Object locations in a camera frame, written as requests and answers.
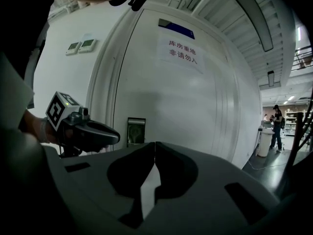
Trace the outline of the silver door lock plate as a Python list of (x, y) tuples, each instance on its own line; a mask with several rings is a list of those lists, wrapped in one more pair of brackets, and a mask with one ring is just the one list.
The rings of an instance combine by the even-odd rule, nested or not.
[(127, 147), (145, 142), (145, 118), (129, 117), (127, 123)]

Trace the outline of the white door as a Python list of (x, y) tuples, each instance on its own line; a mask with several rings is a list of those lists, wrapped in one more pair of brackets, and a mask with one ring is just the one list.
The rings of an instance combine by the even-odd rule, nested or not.
[[(195, 39), (158, 26), (165, 19), (193, 31)], [(203, 49), (204, 73), (157, 57), (160, 34)], [(145, 142), (163, 141), (219, 156), (234, 157), (238, 92), (222, 39), (190, 17), (144, 9), (132, 31), (119, 75), (113, 126), (127, 146), (128, 118), (145, 118)]]

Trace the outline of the long dark ceiling light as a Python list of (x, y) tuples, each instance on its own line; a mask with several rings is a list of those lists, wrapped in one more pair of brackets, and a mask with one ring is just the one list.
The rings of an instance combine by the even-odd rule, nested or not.
[(262, 13), (256, 0), (235, 0), (243, 9), (249, 20), (251, 21), (255, 31), (259, 37), (263, 51), (267, 52), (273, 49), (272, 38), (267, 21)]

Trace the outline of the person's black shirt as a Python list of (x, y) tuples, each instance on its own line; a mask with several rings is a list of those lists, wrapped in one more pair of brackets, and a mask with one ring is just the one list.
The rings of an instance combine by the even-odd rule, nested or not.
[(19, 130), (54, 0), (0, 0), (0, 129)]

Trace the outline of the white wall control panel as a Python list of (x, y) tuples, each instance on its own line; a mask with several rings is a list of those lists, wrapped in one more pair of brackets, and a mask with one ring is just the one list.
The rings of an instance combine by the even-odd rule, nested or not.
[(79, 53), (92, 52), (95, 47), (96, 42), (97, 42), (96, 39), (85, 40), (80, 46), (80, 48), (78, 49), (78, 52)]
[(70, 55), (74, 55), (78, 52), (78, 49), (80, 48), (81, 46), (81, 42), (75, 42), (75, 43), (72, 43), (68, 50), (66, 51), (66, 56), (70, 56)]

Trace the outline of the person's left forearm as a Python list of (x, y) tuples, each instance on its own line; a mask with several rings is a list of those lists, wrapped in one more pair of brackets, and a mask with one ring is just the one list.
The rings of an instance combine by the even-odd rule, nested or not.
[(38, 118), (28, 110), (25, 111), (20, 121), (19, 130), (33, 135), (39, 143), (59, 144), (56, 132), (47, 118)]

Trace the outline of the white paper door notice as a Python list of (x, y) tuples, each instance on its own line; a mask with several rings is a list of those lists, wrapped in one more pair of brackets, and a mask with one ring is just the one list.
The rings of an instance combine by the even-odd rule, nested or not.
[(168, 34), (158, 36), (156, 53), (159, 60), (204, 73), (203, 49)]

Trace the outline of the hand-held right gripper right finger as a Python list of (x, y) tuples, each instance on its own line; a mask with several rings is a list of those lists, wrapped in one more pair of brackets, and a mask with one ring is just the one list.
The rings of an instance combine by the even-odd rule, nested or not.
[(232, 163), (157, 142), (161, 185), (147, 216), (152, 235), (266, 235), (277, 198)]

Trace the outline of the white bin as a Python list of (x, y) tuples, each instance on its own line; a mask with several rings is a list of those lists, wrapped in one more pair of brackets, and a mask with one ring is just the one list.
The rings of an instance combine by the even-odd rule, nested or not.
[(268, 155), (273, 134), (274, 132), (271, 129), (262, 129), (260, 134), (259, 148), (256, 153), (257, 156), (264, 158)]

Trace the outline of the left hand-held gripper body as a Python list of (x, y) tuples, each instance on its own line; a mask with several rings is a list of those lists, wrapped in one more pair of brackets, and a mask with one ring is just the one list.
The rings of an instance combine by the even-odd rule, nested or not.
[[(78, 157), (85, 152), (73, 146), (73, 128), (79, 123), (91, 120), (88, 108), (83, 107), (70, 95), (56, 92), (47, 108), (46, 117), (56, 132), (61, 158)], [(104, 153), (107, 148), (108, 146), (99, 152), (85, 153)]]

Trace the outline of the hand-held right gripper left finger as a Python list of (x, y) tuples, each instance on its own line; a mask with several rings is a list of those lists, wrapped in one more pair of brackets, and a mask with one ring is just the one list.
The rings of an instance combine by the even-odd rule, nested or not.
[(155, 163), (155, 143), (60, 159), (69, 235), (156, 235), (145, 227), (140, 188)]

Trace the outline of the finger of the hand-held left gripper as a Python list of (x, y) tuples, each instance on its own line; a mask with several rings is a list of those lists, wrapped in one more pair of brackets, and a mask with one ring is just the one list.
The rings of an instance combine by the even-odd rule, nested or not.
[(73, 146), (85, 152), (99, 152), (119, 141), (120, 134), (117, 131), (96, 121), (88, 120), (73, 128)]

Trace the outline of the black stair railing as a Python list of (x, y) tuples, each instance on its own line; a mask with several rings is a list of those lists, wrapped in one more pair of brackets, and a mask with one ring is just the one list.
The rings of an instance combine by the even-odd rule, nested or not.
[(290, 156), (289, 156), (289, 159), (286, 164), (285, 171), (284, 171), (286, 176), (289, 176), (291, 174), (297, 152), (299, 151), (299, 149), (303, 147), (303, 145), (308, 141), (310, 136), (313, 134), (313, 130), (310, 130), (309, 134), (305, 137), (304, 141), (300, 143), (306, 131), (308, 130), (309, 126), (313, 122), (313, 115), (311, 114), (312, 106), (313, 106), (313, 100), (311, 99), (309, 106), (308, 106), (308, 110), (305, 113), (305, 115), (303, 115), (302, 112), (299, 112), (296, 115), (296, 129), (295, 129), (294, 141), (293, 141), (291, 153), (290, 153)]

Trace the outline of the light storage shelf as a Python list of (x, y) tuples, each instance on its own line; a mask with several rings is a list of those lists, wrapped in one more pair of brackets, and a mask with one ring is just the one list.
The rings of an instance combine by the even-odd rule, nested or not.
[(293, 136), (295, 135), (296, 124), (297, 124), (297, 115), (298, 113), (303, 114), (303, 119), (305, 117), (306, 111), (292, 111), (287, 109), (285, 111), (285, 135), (286, 136)]

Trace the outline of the mezzanine balcony railing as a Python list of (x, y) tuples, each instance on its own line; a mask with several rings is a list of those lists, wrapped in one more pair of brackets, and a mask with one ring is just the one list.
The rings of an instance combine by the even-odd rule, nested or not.
[(311, 46), (298, 48), (295, 51), (291, 71), (297, 71), (313, 67), (313, 51)]

